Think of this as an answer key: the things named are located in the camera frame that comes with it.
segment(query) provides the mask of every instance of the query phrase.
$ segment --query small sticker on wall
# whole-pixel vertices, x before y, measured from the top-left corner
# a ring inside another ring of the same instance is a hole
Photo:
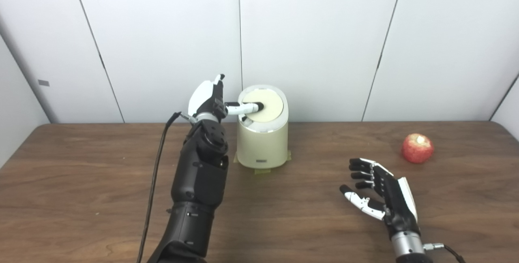
[[[38,85],[40,86],[50,86],[49,81],[38,80]]]

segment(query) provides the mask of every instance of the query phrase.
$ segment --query beige lid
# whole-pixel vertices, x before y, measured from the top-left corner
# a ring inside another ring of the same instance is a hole
[[[247,93],[242,100],[243,103],[261,102],[265,106],[263,110],[247,113],[247,117],[256,122],[269,122],[280,116],[283,112],[283,100],[269,89],[256,89]]]

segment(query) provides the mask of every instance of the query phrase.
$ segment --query wooden table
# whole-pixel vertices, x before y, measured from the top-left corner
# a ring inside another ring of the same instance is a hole
[[[235,124],[226,124],[230,156]],[[171,207],[187,124],[170,129],[145,259]],[[0,261],[134,262],[162,124],[50,124],[0,169]],[[420,132],[436,152],[425,165],[400,155]],[[391,263],[384,225],[353,207],[348,159],[364,157],[406,176],[424,242],[443,242],[468,263],[517,262],[519,143],[491,122],[291,123],[292,160],[269,174],[230,167],[209,263]],[[430,252],[453,263],[446,250]]]

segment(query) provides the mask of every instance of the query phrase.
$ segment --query black cable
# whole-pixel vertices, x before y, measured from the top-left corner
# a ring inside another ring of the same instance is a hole
[[[146,219],[144,221],[144,230],[142,232],[141,246],[139,247],[139,255],[137,255],[137,263],[141,263],[142,253],[144,252],[144,243],[146,242],[146,236],[148,235],[148,225],[150,224],[150,216],[152,214],[153,195],[155,193],[155,184],[157,182],[157,173],[159,169],[159,162],[161,161],[162,148],[164,147],[165,136],[171,124],[175,121],[175,119],[178,118],[178,116],[180,116],[180,113],[181,112],[175,112],[165,123],[163,135],[159,143],[159,151],[157,153],[157,158],[155,159],[155,166],[153,167],[152,186],[150,188],[150,198],[148,198],[148,211],[146,212]]]
[[[454,255],[454,257],[456,257],[456,260],[458,260],[459,263],[465,263],[465,259],[463,259],[463,257],[461,257],[458,253],[456,253],[454,250],[452,250],[452,248],[450,248],[449,246],[447,245],[443,245],[443,248],[445,248],[446,250],[448,250],[451,254]]]

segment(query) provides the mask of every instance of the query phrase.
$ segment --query black finger segment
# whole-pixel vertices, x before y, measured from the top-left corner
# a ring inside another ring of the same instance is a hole
[[[357,189],[371,188],[372,185],[373,185],[372,183],[368,183],[366,181],[355,183],[355,187]]]
[[[352,178],[354,179],[366,179],[371,180],[371,174],[365,173],[365,172],[353,172]]]
[[[348,187],[348,185],[344,185],[344,184],[339,187],[339,190],[341,191],[342,194],[346,194],[348,192],[353,192],[353,189]]]
[[[371,163],[363,161],[360,158],[350,158],[350,170],[369,172],[371,170]]]

